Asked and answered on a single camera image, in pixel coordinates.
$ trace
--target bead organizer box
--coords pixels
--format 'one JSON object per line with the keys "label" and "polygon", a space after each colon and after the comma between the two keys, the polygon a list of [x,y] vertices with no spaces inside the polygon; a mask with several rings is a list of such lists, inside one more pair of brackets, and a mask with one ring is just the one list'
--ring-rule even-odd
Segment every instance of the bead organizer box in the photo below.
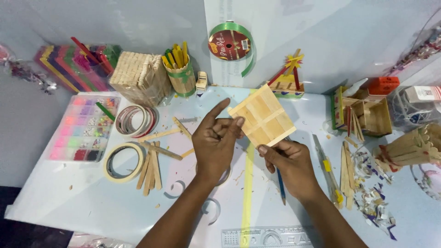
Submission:
{"label": "bead organizer box", "polygon": [[73,96],[55,132],[50,160],[98,162],[102,159],[113,121],[96,102],[115,115],[120,98]]}

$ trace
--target bundle of popsicle sticks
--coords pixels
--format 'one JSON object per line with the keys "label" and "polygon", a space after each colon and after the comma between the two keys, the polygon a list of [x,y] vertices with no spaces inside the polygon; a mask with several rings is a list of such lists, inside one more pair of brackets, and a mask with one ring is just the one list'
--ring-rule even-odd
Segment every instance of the bundle of popsicle sticks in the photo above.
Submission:
{"label": "bundle of popsicle sticks", "polygon": [[[159,141],[152,142],[152,145],[159,147]],[[149,195],[149,191],[155,187],[156,190],[162,189],[161,175],[159,174],[158,152],[152,149],[149,149],[147,152],[147,157],[142,165],[136,189],[142,188],[144,180],[144,196]]]}
{"label": "bundle of popsicle sticks", "polygon": [[346,196],[346,208],[351,210],[354,202],[354,162],[351,159],[349,145],[343,141],[341,147],[341,174],[340,174],[340,190]]}
{"label": "bundle of popsicle sticks", "polygon": [[406,165],[441,164],[440,149],[441,126],[430,123],[375,148],[373,156],[385,171],[395,172]]}
{"label": "bundle of popsicle sticks", "polygon": [[360,141],[364,142],[363,133],[361,132],[360,122],[355,111],[350,107],[346,107],[347,118],[348,118],[348,137],[351,137],[351,133],[354,132],[355,137]]}

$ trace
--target popsicle stick pencil holder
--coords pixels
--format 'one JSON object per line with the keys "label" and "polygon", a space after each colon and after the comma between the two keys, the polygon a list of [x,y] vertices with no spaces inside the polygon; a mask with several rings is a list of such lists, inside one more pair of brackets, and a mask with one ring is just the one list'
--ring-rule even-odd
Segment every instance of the popsicle stick pencil holder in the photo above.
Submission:
{"label": "popsicle stick pencil holder", "polygon": [[180,69],[170,69],[165,64],[164,67],[178,96],[188,97],[195,93],[196,79],[189,56],[188,63]]}

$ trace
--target blue pencil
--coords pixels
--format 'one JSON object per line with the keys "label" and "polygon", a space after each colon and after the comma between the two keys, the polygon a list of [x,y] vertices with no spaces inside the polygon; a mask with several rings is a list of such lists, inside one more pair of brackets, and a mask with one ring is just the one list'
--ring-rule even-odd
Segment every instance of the blue pencil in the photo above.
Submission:
{"label": "blue pencil", "polygon": [[277,177],[279,178],[279,184],[280,184],[280,195],[282,196],[283,205],[286,206],[285,188],[283,187],[282,176],[280,175],[279,168],[276,169],[277,169]]}

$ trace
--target plastic container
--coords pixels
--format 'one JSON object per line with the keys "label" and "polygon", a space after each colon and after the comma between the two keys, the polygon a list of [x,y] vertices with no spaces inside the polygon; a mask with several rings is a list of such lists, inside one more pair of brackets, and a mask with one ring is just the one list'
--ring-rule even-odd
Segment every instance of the plastic container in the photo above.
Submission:
{"label": "plastic container", "polygon": [[441,122],[441,104],[434,102],[410,103],[405,90],[399,87],[387,96],[389,115],[393,126],[409,132],[423,124]]}
{"label": "plastic container", "polygon": [[73,96],[55,132],[50,160],[98,162],[102,159],[113,121],[96,102],[116,115],[120,98]]}

